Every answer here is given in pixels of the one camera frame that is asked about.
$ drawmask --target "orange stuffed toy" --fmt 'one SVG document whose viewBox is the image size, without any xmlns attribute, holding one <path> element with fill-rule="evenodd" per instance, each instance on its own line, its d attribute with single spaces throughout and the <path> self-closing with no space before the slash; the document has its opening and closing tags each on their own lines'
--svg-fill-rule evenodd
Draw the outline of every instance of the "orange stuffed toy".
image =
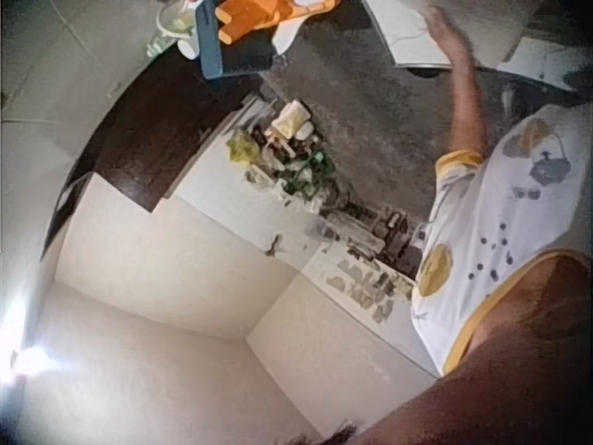
<svg viewBox="0 0 593 445">
<path fill-rule="evenodd" d="M 230 45 L 253 30 L 331 11 L 339 3 L 340 0 L 320 0 L 299 6 L 291 0 L 226 0 L 216 8 L 216 17 L 224 23 L 219 29 L 219 39 Z"/>
</svg>

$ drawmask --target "hand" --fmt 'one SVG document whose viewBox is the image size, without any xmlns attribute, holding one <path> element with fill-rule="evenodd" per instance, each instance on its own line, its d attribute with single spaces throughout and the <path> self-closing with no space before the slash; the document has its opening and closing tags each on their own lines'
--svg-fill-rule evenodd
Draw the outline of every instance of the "hand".
<svg viewBox="0 0 593 445">
<path fill-rule="evenodd" d="M 431 6 L 424 18 L 430 36 L 448 57 L 451 66 L 472 64 L 472 52 L 463 34 L 453 27 L 440 7 Z"/>
</svg>

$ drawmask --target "light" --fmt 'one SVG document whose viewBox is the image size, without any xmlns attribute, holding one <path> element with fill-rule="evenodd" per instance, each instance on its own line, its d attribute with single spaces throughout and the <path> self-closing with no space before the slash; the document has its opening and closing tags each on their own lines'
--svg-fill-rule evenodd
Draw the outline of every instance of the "light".
<svg viewBox="0 0 593 445">
<path fill-rule="evenodd" d="M 57 363 L 47 357 L 43 348 L 36 346 L 19 352 L 14 361 L 13 372 L 31 376 L 56 368 Z"/>
<path fill-rule="evenodd" d="M 14 379 L 12 366 L 15 353 L 22 345 L 27 321 L 27 308 L 24 302 L 15 301 L 6 311 L 0 326 L 0 382 L 11 383 Z"/>
</svg>

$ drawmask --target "skin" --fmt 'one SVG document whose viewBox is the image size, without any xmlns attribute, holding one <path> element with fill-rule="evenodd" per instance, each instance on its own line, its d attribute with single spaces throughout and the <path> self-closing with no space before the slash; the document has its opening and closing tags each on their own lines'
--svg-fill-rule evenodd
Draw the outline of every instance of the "skin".
<svg viewBox="0 0 593 445">
<path fill-rule="evenodd" d="M 451 62 L 448 149 L 485 155 L 471 52 L 439 9 L 426 21 Z M 572 258 L 539 263 L 478 325 L 457 369 L 351 443 L 590 443 L 589 281 Z"/>
</svg>

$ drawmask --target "white t-shirt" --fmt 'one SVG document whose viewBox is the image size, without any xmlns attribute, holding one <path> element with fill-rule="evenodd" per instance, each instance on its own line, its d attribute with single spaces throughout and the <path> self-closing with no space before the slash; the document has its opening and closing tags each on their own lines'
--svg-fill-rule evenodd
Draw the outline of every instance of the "white t-shirt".
<svg viewBox="0 0 593 445">
<path fill-rule="evenodd" d="M 545 106 L 488 160 L 462 150 L 437 162 L 411 317 L 441 374 L 533 265 L 561 252 L 590 256 L 592 116 L 592 104 Z"/>
</svg>

